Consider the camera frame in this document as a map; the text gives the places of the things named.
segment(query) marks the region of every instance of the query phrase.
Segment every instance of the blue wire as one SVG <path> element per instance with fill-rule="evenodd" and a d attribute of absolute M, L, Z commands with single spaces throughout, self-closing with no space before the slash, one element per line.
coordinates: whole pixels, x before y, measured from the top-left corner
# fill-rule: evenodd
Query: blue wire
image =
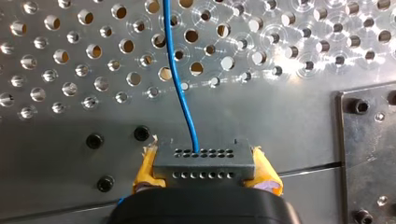
<path fill-rule="evenodd" d="M 172 79 L 175 84 L 178 100 L 180 101 L 181 108 L 183 109 L 184 117 L 187 121 L 187 125 L 189 126 L 192 148 L 195 153 L 199 153 L 200 148 L 199 148 L 197 132 L 195 131 L 194 122 L 192 121 L 189 106 L 187 105 L 187 101 L 186 98 L 184 97 L 183 90 L 180 87 L 180 79 L 178 77 L 176 62 L 174 58 L 175 50 L 174 50 L 174 43 L 173 43 L 172 29 L 171 29 L 170 0 L 163 0 L 163 23 L 165 26 L 166 48 L 168 49 L 168 60 L 172 72 Z"/>

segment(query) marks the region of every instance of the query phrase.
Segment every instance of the black bolt head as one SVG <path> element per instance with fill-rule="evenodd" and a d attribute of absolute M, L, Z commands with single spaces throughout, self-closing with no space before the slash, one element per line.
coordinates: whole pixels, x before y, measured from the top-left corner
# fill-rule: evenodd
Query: black bolt head
<path fill-rule="evenodd" d="M 149 139 L 149 128 L 146 126 L 138 126 L 134 130 L 134 138 L 137 141 L 144 142 Z"/>
<path fill-rule="evenodd" d="M 109 192 L 113 188 L 113 185 L 114 178 L 109 175 L 105 175 L 98 180 L 96 187 L 102 192 Z"/>
<path fill-rule="evenodd" d="M 91 149 L 98 149 L 103 145 L 105 142 L 105 138 L 98 134 L 98 133 L 92 133 L 87 137 L 87 140 L 85 143 L 87 144 L 87 147 Z"/>

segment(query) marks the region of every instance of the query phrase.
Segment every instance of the hole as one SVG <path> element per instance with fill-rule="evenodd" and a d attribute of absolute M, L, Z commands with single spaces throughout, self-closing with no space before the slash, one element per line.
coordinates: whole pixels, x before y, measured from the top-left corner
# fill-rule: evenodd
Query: hole
<path fill-rule="evenodd" d="M 304 66 L 305 72 L 310 72 L 314 69 L 314 63 L 313 62 L 306 62 Z"/>
<path fill-rule="evenodd" d="M 365 20 L 363 22 L 363 26 L 366 28 L 370 28 L 370 27 L 374 26 L 374 20 L 372 18 Z"/>
<path fill-rule="evenodd" d="M 211 18 L 211 14 L 210 14 L 210 11 L 209 11 L 209 10 L 204 10 L 204 11 L 201 13 L 201 20 L 203 20 L 203 21 L 209 21 L 210 18 Z"/>
<path fill-rule="evenodd" d="M 267 60 L 267 56 L 266 56 L 266 54 L 264 52 L 254 52 L 251 55 L 251 60 L 256 65 L 262 65 Z"/>
<path fill-rule="evenodd" d="M 220 64 L 222 69 L 224 69 L 225 71 L 230 71 L 235 66 L 235 61 L 232 57 L 227 56 L 221 60 Z"/>
<path fill-rule="evenodd" d="M 116 60 L 111 60 L 108 62 L 107 67 L 110 71 L 114 72 L 120 69 L 120 62 Z"/>
<path fill-rule="evenodd" d="M 207 56 L 212 56 L 216 52 L 216 48 L 213 45 L 208 45 L 205 47 L 205 54 Z"/>
<path fill-rule="evenodd" d="M 82 102 L 82 107 L 87 110 L 95 109 L 99 105 L 99 101 L 95 96 L 86 97 Z"/>
<path fill-rule="evenodd" d="M 283 69 L 282 69 L 281 66 L 275 66 L 273 68 L 273 75 L 274 76 L 280 76 L 280 75 L 282 75 L 282 73 L 283 73 Z"/>
<path fill-rule="evenodd" d="M 314 18 L 317 21 L 323 21 L 327 17 L 327 10 L 324 7 L 316 8 L 314 11 Z"/>
<path fill-rule="evenodd" d="M 69 54 L 64 49 L 58 49 L 53 54 L 53 60 L 60 64 L 67 63 L 69 61 Z"/>
<path fill-rule="evenodd" d="M 78 20 L 83 25 L 89 25 L 93 22 L 93 14 L 87 9 L 82 9 L 78 13 Z"/>
<path fill-rule="evenodd" d="M 390 0 L 378 0 L 376 6 L 379 10 L 387 10 L 390 7 Z"/>
<path fill-rule="evenodd" d="M 253 17 L 248 22 L 248 28 L 250 29 L 251 32 L 258 32 L 262 28 L 262 19 Z"/>
<path fill-rule="evenodd" d="M 98 91 L 107 91 L 108 90 L 108 80 L 106 77 L 98 77 L 93 83 L 95 88 Z"/>
<path fill-rule="evenodd" d="M 79 41 L 79 34 L 75 31 L 69 32 L 69 34 L 67 34 L 67 41 L 69 41 L 70 44 L 77 44 Z"/>
<path fill-rule="evenodd" d="M 27 32 L 26 24 L 23 24 L 20 21 L 12 22 L 12 24 L 9 28 L 11 29 L 12 34 L 18 35 L 18 36 L 23 36 Z"/>
<path fill-rule="evenodd" d="M 285 51 L 285 56 L 287 58 L 293 59 L 293 58 L 296 58 L 297 55 L 298 55 L 298 49 L 296 47 L 294 47 L 294 46 L 289 47 Z"/>
<path fill-rule="evenodd" d="M 38 5 L 37 5 L 37 3 L 31 2 L 31 1 L 25 2 L 25 3 L 23 4 L 23 10 L 24 10 L 27 14 L 33 15 L 33 14 L 37 13 L 37 11 L 38 11 Z"/>
<path fill-rule="evenodd" d="M 66 106 L 58 102 L 58 103 L 54 103 L 51 109 L 55 114 L 62 114 L 66 110 Z"/>
<path fill-rule="evenodd" d="M 193 76 L 199 76 L 204 72 L 204 67 L 202 66 L 201 63 L 198 63 L 198 62 L 193 63 L 190 66 L 190 72 Z"/>
<path fill-rule="evenodd" d="M 220 85 L 220 79 L 218 77 L 212 77 L 209 81 L 211 88 L 216 88 Z"/>
<path fill-rule="evenodd" d="M 381 196 L 378 198 L 378 200 L 376 201 L 378 203 L 378 206 L 382 207 L 385 204 L 388 203 L 388 197 L 387 196 Z"/>
<path fill-rule="evenodd" d="M 335 33 L 341 33 L 343 31 L 343 24 L 341 23 L 336 23 L 333 27 L 332 27 L 332 31 Z"/>
<path fill-rule="evenodd" d="M 31 119 L 35 113 L 37 113 L 37 110 L 34 106 L 27 106 L 21 110 L 19 115 L 21 119 Z"/>
<path fill-rule="evenodd" d="M 47 29 L 51 31 L 58 30 L 61 27 L 61 21 L 55 16 L 48 16 L 44 19 L 44 24 L 46 25 Z"/>
<path fill-rule="evenodd" d="M 47 39 L 41 36 L 36 37 L 33 43 L 37 49 L 44 49 L 48 45 Z"/>
<path fill-rule="evenodd" d="M 217 31 L 219 37 L 225 38 L 230 34 L 231 28 L 228 24 L 222 23 L 218 26 Z"/>
<path fill-rule="evenodd" d="M 73 82 L 66 82 L 62 86 L 62 91 L 64 92 L 65 96 L 74 96 L 77 94 L 78 87 Z"/>
<path fill-rule="evenodd" d="M 2 44 L 0 49 L 4 54 L 12 54 L 14 52 L 14 46 L 9 43 Z"/>
<path fill-rule="evenodd" d="M 33 88 L 30 91 L 30 97 L 36 102 L 42 102 L 46 99 L 46 92 L 41 88 Z"/>
<path fill-rule="evenodd" d="M 14 97 L 9 93 L 0 94 L 0 105 L 3 107 L 11 107 L 14 105 Z"/>
<path fill-rule="evenodd" d="M 85 64 L 79 64 L 76 67 L 75 72 L 78 77 L 85 77 L 90 72 L 90 68 Z"/>
<path fill-rule="evenodd" d="M 132 40 L 123 39 L 119 47 L 122 53 L 131 53 L 134 50 L 134 42 L 132 42 Z"/>
<path fill-rule="evenodd" d="M 352 35 L 349 37 L 349 39 L 346 41 L 346 44 L 350 47 L 350 48 L 357 48 L 358 46 L 361 45 L 361 39 L 356 36 L 356 35 Z"/>
<path fill-rule="evenodd" d="M 305 28 L 302 30 L 303 38 L 309 38 L 312 35 L 312 31 L 309 28 Z"/>
<path fill-rule="evenodd" d="M 234 178 L 235 177 L 235 174 L 234 173 L 228 173 L 227 174 L 227 178 L 229 178 L 229 179 L 232 179 L 232 178 Z"/>
<path fill-rule="evenodd" d="M 69 8 L 72 5 L 71 0 L 58 0 L 58 5 L 61 8 Z"/>
<path fill-rule="evenodd" d="M 162 81 L 168 81 L 172 78 L 171 70 L 168 67 L 162 67 L 158 75 Z"/>
<path fill-rule="evenodd" d="M 389 31 L 381 31 L 378 36 L 378 41 L 381 43 L 388 43 L 390 39 L 392 38 L 392 35 L 390 34 Z"/>
<path fill-rule="evenodd" d="M 282 15 L 281 20 L 283 25 L 289 26 L 296 22 L 296 17 L 294 16 L 293 13 L 286 12 L 285 14 Z"/>
<path fill-rule="evenodd" d="M 165 47 L 165 36 L 164 35 L 155 35 L 154 37 L 152 37 L 151 39 L 152 45 L 157 48 L 157 49 L 161 49 L 163 47 Z"/>
<path fill-rule="evenodd" d="M 233 6 L 233 14 L 235 16 L 242 16 L 245 12 L 245 8 L 243 5 L 241 4 L 237 4 L 235 6 Z"/>
<path fill-rule="evenodd" d="M 184 34 L 184 37 L 186 38 L 187 42 L 194 43 L 198 40 L 198 33 L 194 30 L 189 30 L 186 32 L 186 34 Z"/>
<path fill-rule="evenodd" d="M 335 57 L 335 65 L 337 67 L 341 67 L 342 65 L 344 65 L 346 59 L 344 56 L 337 56 Z"/>
<path fill-rule="evenodd" d="M 181 173 L 181 178 L 187 179 L 187 178 L 189 178 L 189 174 L 187 172 L 183 172 L 183 173 Z"/>
<path fill-rule="evenodd" d="M 26 79 L 22 76 L 13 76 L 11 78 L 11 85 L 13 87 L 22 87 L 26 83 Z"/>
<path fill-rule="evenodd" d="M 178 1 L 180 5 L 184 8 L 188 8 L 192 6 L 193 1 L 192 0 L 179 0 Z"/>
<path fill-rule="evenodd" d="M 209 177 L 210 179 L 214 179 L 214 178 L 216 178 L 216 174 L 213 173 L 213 172 L 211 172 L 211 173 L 209 173 L 208 177 Z"/>
<path fill-rule="evenodd" d="M 142 80 L 142 77 L 137 74 L 137 73 L 130 73 L 128 74 L 126 81 L 130 86 L 137 86 L 139 85 L 140 81 Z"/>
<path fill-rule="evenodd" d="M 134 25 L 133 25 L 133 27 L 134 27 L 134 30 L 137 32 L 137 33 L 141 33 L 142 31 L 144 31 L 145 30 L 145 23 L 143 23 L 142 21 L 136 21 L 135 23 L 134 23 Z"/>
<path fill-rule="evenodd" d="M 160 94 L 160 91 L 156 87 L 149 87 L 148 88 L 148 97 L 151 99 L 156 98 Z"/>
<path fill-rule="evenodd" d="M 158 3 L 157 0 L 146 1 L 145 7 L 146 7 L 146 11 L 151 14 L 156 13 L 160 10 L 160 4 Z"/>
<path fill-rule="evenodd" d="M 25 55 L 21 59 L 21 65 L 24 69 L 32 70 L 37 66 L 37 60 L 32 55 Z"/>
<path fill-rule="evenodd" d="M 90 57 L 91 59 L 98 59 L 98 58 L 100 58 L 100 56 L 102 56 L 102 49 L 99 46 L 94 45 L 94 44 L 90 44 L 87 47 L 86 52 L 87 52 L 88 57 Z"/>
<path fill-rule="evenodd" d="M 222 179 L 222 178 L 224 178 L 225 177 L 225 174 L 223 173 L 223 172 L 220 172 L 219 174 L 218 174 L 218 178 L 219 179 Z"/>
<path fill-rule="evenodd" d="M 113 8 L 111 8 L 111 13 L 113 17 L 117 20 L 121 20 L 126 16 L 126 8 L 123 5 L 116 4 Z"/>
<path fill-rule="evenodd" d="M 149 65 L 151 65 L 153 62 L 154 62 L 154 60 L 153 60 L 153 58 L 152 58 L 151 55 L 143 55 L 143 56 L 140 58 L 140 63 L 141 63 L 143 66 L 149 66 Z"/>
<path fill-rule="evenodd" d="M 184 53 L 183 50 L 178 49 L 175 51 L 175 60 L 178 62 L 183 59 Z"/>
<path fill-rule="evenodd" d="M 199 174 L 199 177 L 200 177 L 201 179 L 205 179 L 205 178 L 206 178 L 206 173 L 205 173 L 205 172 L 201 172 L 201 173 Z"/>
<path fill-rule="evenodd" d="M 47 70 L 41 75 L 43 78 L 43 81 L 46 83 L 50 83 L 55 81 L 55 79 L 58 77 L 58 73 L 55 70 Z"/>
<path fill-rule="evenodd" d="M 375 53 L 373 51 L 367 51 L 366 55 L 364 56 L 364 58 L 367 61 L 372 61 L 374 59 L 374 57 L 375 57 Z"/>
<path fill-rule="evenodd" d="M 242 73 L 241 80 L 243 83 L 249 82 L 251 80 L 251 74 L 249 72 Z"/>
<path fill-rule="evenodd" d="M 103 38 L 108 38 L 113 34 L 113 31 L 111 30 L 111 27 L 109 27 L 109 26 L 104 26 L 104 27 L 100 28 L 99 32 Z"/>
<path fill-rule="evenodd" d="M 178 179 L 178 178 L 180 178 L 180 173 L 179 173 L 179 172 L 173 172 L 173 173 L 172 173 L 172 177 L 173 177 L 174 179 Z"/>
<path fill-rule="evenodd" d="M 356 15 L 359 12 L 359 5 L 356 2 L 346 4 L 346 14 Z"/>

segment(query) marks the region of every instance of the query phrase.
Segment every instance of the mounting hole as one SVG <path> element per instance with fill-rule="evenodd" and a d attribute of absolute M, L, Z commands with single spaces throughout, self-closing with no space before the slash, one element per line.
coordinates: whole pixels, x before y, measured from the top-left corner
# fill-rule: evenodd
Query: mounting hole
<path fill-rule="evenodd" d="M 83 25 L 89 25 L 93 22 L 93 14 L 87 9 L 82 9 L 78 13 L 78 20 Z"/>
<path fill-rule="evenodd" d="M 172 78 L 171 70 L 168 67 L 162 67 L 158 72 L 158 76 L 162 81 L 168 81 Z"/>
<path fill-rule="evenodd" d="M 145 8 L 148 13 L 154 14 L 160 10 L 160 4 L 157 0 L 148 0 L 146 1 Z"/>
<path fill-rule="evenodd" d="M 103 38 L 108 38 L 113 34 L 113 31 L 111 30 L 111 27 L 109 27 L 109 26 L 103 26 L 102 28 L 100 28 L 99 32 Z"/>
<path fill-rule="evenodd" d="M 161 49 L 165 47 L 166 41 L 165 41 L 165 36 L 164 35 L 155 35 L 151 39 L 152 45 L 157 48 Z"/>
<path fill-rule="evenodd" d="M 0 105 L 3 107 L 11 107 L 14 105 L 14 97 L 5 92 L 0 94 Z"/>
<path fill-rule="evenodd" d="M 78 92 L 78 87 L 73 82 L 66 82 L 62 86 L 62 91 L 65 96 L 75 96 Z"/>
<path fill-rule="evenodd" d="M 199 76 L 204 72 L 204 67 L 201 63 L 195 62 L 190 66 L 190 72 L 193 76 Z"/>
<path fill-rule="evenodd" d="M 90 59 L 98 59 L 102 56 L 102 49 L 99 46 L 94 45 L 94 44 L 90 44 L 87 47 L 86 52 Z"/>
<path fill-rule="evenodd" d="M 117 20 L 121 20 L 126 16 L 126 7 L 120 4 L 116 4 L 113 8 L 111 8 L 111 14 Z"/>
<path fill-rule="evenodd" d="M 195 30 L 188 30 L 184 34 L 184 38 L 190 44 L 195 43 L 198 40 L 198 32 Z"/>
<path fill-rule="evenodd" d="M 225 38 L 230 34 L 231 28 L 230 28 L 230 25 L 228 25 L 226 23 L 222 23 L 218 26 L 217 31 L 218 31 L 219 37 Z"/>
<path fill-rule="evenodd" d="M 142 80 L 142 77 L 137 74 L 137 73 L 130 73 L 128 74 L 126 81 L 130 86 L 137 86 L 139 85 L 140 81 Z"/>
<path fill-rule="evenodd" d="M 132 42 L 132 40 L 123 39 L 121 40 L 119 47 L 122 53 L 132 53 L 134 50 L 134 42 Z"/>
<path fill-rule="evenodd" d="M 51 31 L 58 30 L 61 27 L 61 21 L 52 15 L 49 15 L 46 19 L 44 19 L 44 24 L 46 25 L 47 29 Z"/>
<path fill-rule="evenodd" d="M 222 69 L 224 69 L 225 71 L 230 71 L 235 66 L 235 61 L 232 57 L 227 56 L 221 60 L 220 64 Z"/>
<path fill-rule="evenodd" d="M 30 91 L 30 97 L 36 102 L 42 102 L 46 99 L 46 92 L 41 88 L 33 88 Z"/>

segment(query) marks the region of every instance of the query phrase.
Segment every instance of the metal surface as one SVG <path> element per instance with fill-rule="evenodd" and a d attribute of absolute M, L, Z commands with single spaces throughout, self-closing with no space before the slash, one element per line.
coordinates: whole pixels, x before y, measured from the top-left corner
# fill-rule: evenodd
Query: metal surface
<path fill-rule="evenodd" d="M 159 145 L 153 174 L 169 187 L 243 186 L 244 180 L 254 178 L 252 150 L 241 140 L 222 148 L 204 147 L 200 153 L 166 142 Z"/>
<path fill-rule="evenodd" d="M 348 223 L 368 218 L 360 210 L 373 223 L 396 222 L 395 91 L 393 83 L 342 93 Z M 350 110 L 357 99 L 363 114 Z"/>

